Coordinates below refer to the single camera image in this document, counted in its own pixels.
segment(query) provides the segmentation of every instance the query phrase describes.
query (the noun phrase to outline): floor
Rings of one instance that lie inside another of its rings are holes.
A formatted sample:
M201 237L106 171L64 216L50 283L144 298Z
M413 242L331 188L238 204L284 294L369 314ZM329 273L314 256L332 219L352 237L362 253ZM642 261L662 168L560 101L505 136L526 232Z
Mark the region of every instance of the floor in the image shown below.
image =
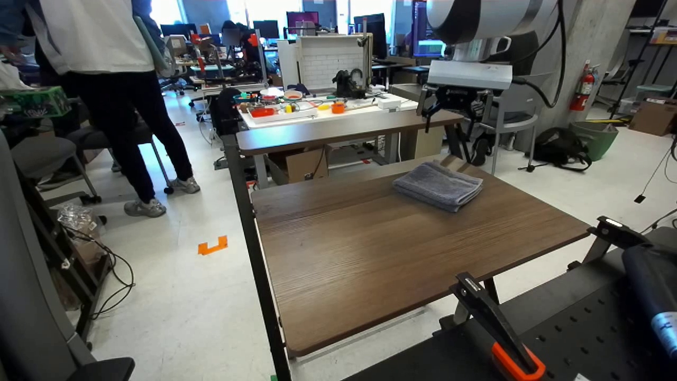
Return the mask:
M171 117L189 146L199 195L163 195L163 180L151 148L144 148L158 199L168 204L165 219L127 219L123 201L134 199L123 176L110 171L103 152L90 173L103 196L95 214L108 216L101 242L124 256L136 275L136 287L115 311L100 317L92 333L95 357L130 356L136 359L134 379L232 379L264 381L274 375L262 315L250 271L228 171L213 171L221 150L210 141L208 126L195 122L189 99L168 96ZM604 160L586 173L555 168L523 171L523 155L502 152L497 176L566 212L594 224L597 216L617 219L633 229L645 229L677 205L675 183L660 169L642 193L655 164L671 146L669 138L653 138L629 129ZM199 253L199 244L228 237L228 248L210 256ZM512 298L558 273L567 263L585 256L591 240L552 252L497 277L499 297ZM116 291L110 277L103 297ZM335 344L292 364L296 379L343 379L385 356L397 353L438 329L438 317L453 314L456 300L442 298L426 310L388 322L347 343Z

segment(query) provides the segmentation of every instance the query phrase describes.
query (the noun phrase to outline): folded cloth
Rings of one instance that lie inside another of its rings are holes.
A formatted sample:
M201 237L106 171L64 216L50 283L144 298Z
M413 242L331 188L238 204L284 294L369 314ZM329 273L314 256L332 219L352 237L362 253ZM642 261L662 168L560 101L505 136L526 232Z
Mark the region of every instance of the folded cloth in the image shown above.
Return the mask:
M393 190L434 208L458 212L483 190L483 180L423 164L393 183Z

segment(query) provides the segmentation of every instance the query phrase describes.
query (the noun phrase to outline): fire extinguisher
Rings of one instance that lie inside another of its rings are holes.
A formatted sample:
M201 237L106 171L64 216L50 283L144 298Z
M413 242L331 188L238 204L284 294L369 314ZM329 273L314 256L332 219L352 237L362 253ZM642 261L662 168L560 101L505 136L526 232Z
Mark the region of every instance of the fire extinguisher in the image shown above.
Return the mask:
M593 72L593 65L586 63L585 75L580 79L578 94L573 96L569 110L573 113L586 110L589 99L593 96L593 86L594 86L594 72Z

